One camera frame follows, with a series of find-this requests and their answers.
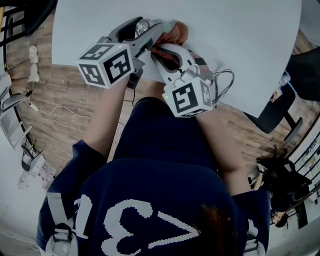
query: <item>wooden floor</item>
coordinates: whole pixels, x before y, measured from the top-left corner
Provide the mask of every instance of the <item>wooden floor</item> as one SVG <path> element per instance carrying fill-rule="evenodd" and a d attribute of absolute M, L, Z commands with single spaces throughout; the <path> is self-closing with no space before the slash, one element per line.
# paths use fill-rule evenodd
<path fill-rule="evenodd" d="M 31 37 L 21 38 L 10 43 L 7 46 L 7 64 L 10 68 L 27 59 L 29 46 L 36 45 L 39 55 L 40 82 L 36 83 L 31 101 L 40 110 L 47 113 L 56 106 L 66 106 L 76 114 L 91 117 L 103 89 L 86 85 L 75 67 L 52 65 L 53 22 L 54 13 Z M 294 54 L 307 52 L 312 48 L 313 46 L 304 35 L 299 33 Z M 137 98 L 141 96 L 147 85 L 148 81 L 140 81 L 137 87 Z M 23 92 L 25 88 L 20 87 L 19 90 Z M 133 93 L 128 89 L 125 99 L 131 100 L 132 98 Z M 123 103 L 121 122 L 125 123 L 128 120 L 132 108 L 131 102 Z M 286 147 L 289 151 L 292 150 L 315 121 L 320 112 L 320 105 L 317 102 L 305 101 L 298 96 L 296 97 L 289 113 L 295 120 L 302 117 L 303 126 L 291 144 L 284 143 L 284 138 L 290 131 L 285 120 L 282 120 L 273 132 L 265 134 L 242 111 L 225 104 L 220 104 L 218 110 L 222 113 L 226 126 L 241 147 L 248 170 L 254 170 L 256 158 L 270 155 L 275 144 L 278 148 Z M 18 112 L 26 126 L 33 126 L 29 135 L 32 140 L 37 139 L 36 147 L 43 150 L 47 162 L 60 172 L 67 161 L 72 158 L 72 145 L 79 141 L 83 134 L 61 121 L 42 119 L 26 103 L 21 103 L 18 106 Z M 81 131 L 85 131 L 90 123 L 88 118 L 78 116 L 76 121 L 72 121 L 73 114 L 62 108 L 57 108 L 51 115 L 44 113 L 39 113 L 39 115 L 50 119 L 62 119 Z M 116 146 L 113 145 L 109 159 L 112 159 L 115 148 Z"/>

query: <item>brown cloth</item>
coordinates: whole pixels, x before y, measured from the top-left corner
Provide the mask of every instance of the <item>brown cloth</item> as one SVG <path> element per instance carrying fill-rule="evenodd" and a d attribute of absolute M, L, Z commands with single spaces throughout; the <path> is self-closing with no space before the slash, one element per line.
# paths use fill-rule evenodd
<path fill-rule="evenodd" d="M 182 44 L 187 41 L 189 34 L 189 29 L 187 25 L 184 23 L 177 21 L 174 24 L 174 27 L 169 33 L 163 32 L 162 35 L 159 37 L 159 39 L 155 42 L 153 47 L 150 49 L 152 53 L 155 53 L 159 56 L 161 56 L 164 60 L 169 62 L 174 62 L 178 67 L 180 67 L 179 60 L 176 56 L 163 52 L 158 45 L 162 44 L 174 44 L 182 46 Z"/>

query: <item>wire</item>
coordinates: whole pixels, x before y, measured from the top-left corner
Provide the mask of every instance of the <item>wire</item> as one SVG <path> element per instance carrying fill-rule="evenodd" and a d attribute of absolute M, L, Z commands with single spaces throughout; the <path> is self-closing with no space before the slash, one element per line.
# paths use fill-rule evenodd
<path fill-rule="evenodd" d="M 231 78 L 231 81 L 230 81 L 229 85 L 226 88 L 224 88 L 222 90 L 222 92 L 219 94 L 218 77 L 221 74 L 224 74 L 224 73 L 231 74 L 232 78 Z M 230 87 L 233 85 L 234 81 L 235 81 L 235 73 L 231 69 L 224 69 L 222 71 L 218 71 L 218 72 L 214 72 L 213 73 L 213 79 L 211 80 L 211 85 L 210 86 L 212 86 L 212 85 L 215 86 L 215 98 L 212 101 L 212 105 L 215 105 L 215 108 L 217 108 L 218 101 L 228 92 Z"/>
<path fill-rule="evenodd" d="M 70 111 L 71 113 L 73 113 L 73 116 L 71 117 L 71 120 L 72 120 L 73 122 L 76 121 L 76 116 L 82 117 L 82 118 L 88 118 L 88 119 L 90 119 L 90 120 L 92 119 L 92 118 L 89 117 L 89 116 L 76 114 L 75 112 L 73 112 L 72 110 L 70 110 L 70 109 L 69 109 L 68 107 L 66 107 L 66 106 L 56 106 L 52 111 L 50 111 L 49 113 L 47 113 L 47 112 L 45 112 L 45 111 L 43 111 L 43 110 L 40 110 L 40 109 L 38 109 L 38 112 L 37 112 L 35 109 L 33 109 L 33 108 L 31 107 L 30 104 L 27 103 L 27 105 L 28 105 L 39 117 L 41 117 L 42 119 L 44 119 L 44 120 L 49 120 L 49 121 L 60 121 L 60 122 L 63 122 L 63 123 L 65 123 L 65 124 L 71 126 L 72 128 L 74 128 L 75 130 L 77 130 L 78 132 L 80 132 L 80 133 L 82 133 L 82 134 L 85 134 L 85 133 L 84 133 L 82 130 L 79 130 L 78 128 L 74 127 L 72 124 L 70 124 L 70 123 L 68 123 L 68 122 L 66 122 L 66 121 L 64 121 L 64 120 L 61 120 L 61 119 L 59 119 L 59 118 L 57 118 L 57 119 L 55 119 L 55 118 L 45 118 L 45 117 L 39 115 L 38 112 L 45 113 L 46 115 L 49 116 L 49 115 L 52 114 L 57 108 L 64 108 L 64 109 L 67 109 L 68 111 Z M 123 128 L 121 128 L 121 129 L 119 130 L 119 132 L 117 132 L 117 131 L 115 132 L 115 133 L 117 134 L 117 137 L 113 139 L 113 143 L 114 143 L 115 146 L 118 146 L 118 144 L 119 144 L 119 140 L 118 140 L 118 139 L 121 138 L 122 131 L 124 130 L 124 128 L 125 128 L 125 126 L 126 126 L 126 124 L 123 123 L 123 122 L 118 122 L 118 123 L 119 123 L 120 125 L 122 125 Z"/>
<path fill-rule="evenodd" d="M 33 82 L 33 83 L 34 83 L 34 86 L 33 86 L 33 89 L 32 89 L 32 85 L 31 85 L 31 83 L 32 83 L 32 82 L 29 82 L 29 84 L 30 84 L 30 88 L 31 88 L 31 89 L 29 89 L 29 87 L 28 87 L 28 86 L 26 86 L 26 87 L 25 87 L 25 90 L 27 90 L 27 89 L 28 89 L 28 91 L 33 92 L 33 91 L 36 89 L 37 84 L 36 84 L 35 82 Z"/>
<path fill-rule="evenodd" d="M 74 127 L 72 124 L 70 124 L 70 123 L 68 123 L 68 122 L 66 122 L 66 121 L 63 121 L 63 120 L 61 120 L 61 119 L 45 118 L 45 117 L 39 115 L 39 113 L 38 113 L 37 111 L 35 111 L 28 103 L 27 103 L 27 105 L 28 105 L 39 117 L 41 117 L 42 119 L 44 119 L 44 120 L 50 120 L 50 121 L 61 121 L 61 122 L 65 123 L 65 124 L 71 126 L 72 128 L 76 129 L 78 132 L 80 132 L 80 133 L 82 133 L 82 134 L 85 134 L 82 130 L 79 130 L 78 128 Z"/>
<path fill-rule="evenodd" d="M 64 109 L 69 110 L 69 111 L 73 114 L 73 116 L 71 117 L 71 120 L 72 120 L 72 121 L 76 121 L 76 116 L 82 117 L 82 118 L 89 118 L 89 119 L 91 120 L 91 117 L 85 116 L 85 115 L 76 114 L 75 112 L 73 112 L 72 110 L 70 110 L 69 108 L 67 108 L 66 106 L 56 106 L 56 107 L 55 107 L 51 112 L 49 112 L 49 113 L 47 113 L 47 112 L 45 112 L 45 111 L 43 111 L 43 110 L 40 110 L 40 109 L 38 109 L 38 111 L 39 111 L 39 112 L 42 112 L 42 113 L 45 113 L 45 114 L 47 114 L 47 115 L 50 115 L 50 114 L 51 114 L 52 112 L 54 112 L 57 108 L 64 108 Z"/>
<path fill-rule="evenodd" d="M 124 99 L 124 102 L 132 102 L 132 107 L 135 106 L 134 102 L 139 100 L 140 98 L 135 99 L 136 97 L 136 89 L 133 89 L 133 99 L 132 100 L 128 100 L 128 99 Z"/>

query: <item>wall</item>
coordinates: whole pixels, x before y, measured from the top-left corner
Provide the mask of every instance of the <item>wall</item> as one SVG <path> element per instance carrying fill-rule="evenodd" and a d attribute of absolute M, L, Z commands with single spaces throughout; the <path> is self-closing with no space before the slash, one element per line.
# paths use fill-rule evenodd
<path fill-rule="evenodd" d="M 303 256 L 320 247 L 320 217 L 303 228 L 269 243 L 267 256 Z"/>
<path fill-rule="evenodd" d="M 6 230 L 1 228 L 0 249 L 5 256 L 41 256 L 39 248 L 33 240 L 8 233 Z"/>
<path fill-rule="evenodd" d="M 11 125 L 14 125 L 18 120 L 14 113 L 11 114 Z M 22 133 L 19 128 L 15 136 Z M 46 192 L 38 178 L 31 179 L 25 191 L 18 189 L 18 180 L 23 173 L 22 154 L 21 147 L 16 150 L 11 147 L 0 128 L 0 226 L 19 236 L 35 239 L 38 214 Z"/>
<path fill-rule="evenodd" d="M 310 42 L 320 46 L 320 3 L 317 0 L 303 0 L 300 29 Z"/>
<path fill-rule="evenodd" d="M 308 223 L 310 224 L 314 220 L 320 217 L 320 203 L 316 204 L 310 198 L 304 201 L 306 215 L 308 218 Z"/>

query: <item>white strap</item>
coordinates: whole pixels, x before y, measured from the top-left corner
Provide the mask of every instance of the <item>white strap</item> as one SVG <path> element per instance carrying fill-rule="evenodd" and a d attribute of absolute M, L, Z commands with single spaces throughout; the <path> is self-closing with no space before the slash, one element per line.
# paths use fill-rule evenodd
<path fill-rule="evenodd" d="M 254 222 L 248 219 L 249 229 L 246 232 L 247 235 L 251 235 L 254 238 L 247 240 L 243 256 L 265 256 L 266 251 L 262 243 L 257 240 L 258 229 L 255 227 Z"/>
<path fill-rule="evenodd" d="M 64 223 L 72 228 L 72 222 L 68 223 L 65 208 L 62 203 L 61 193 L 48 192 L 48 204 L 55 225 Z M 55 228 L 56 234 L 53 234 L 45 247 L 46 256 L 78 256 L 78 243 L 74 233 L 71 234 L 71 242 L 55 242 L 54 238 L 68 240 L 69 231 Z"/>
<path fill-rule="evenodd" d="M 61 193 L 46 193 L 51 215 L 55 225 L 64 223 L 68 225 L 68 219 L 65 213 L 65 208 L 62 203 Z"/>

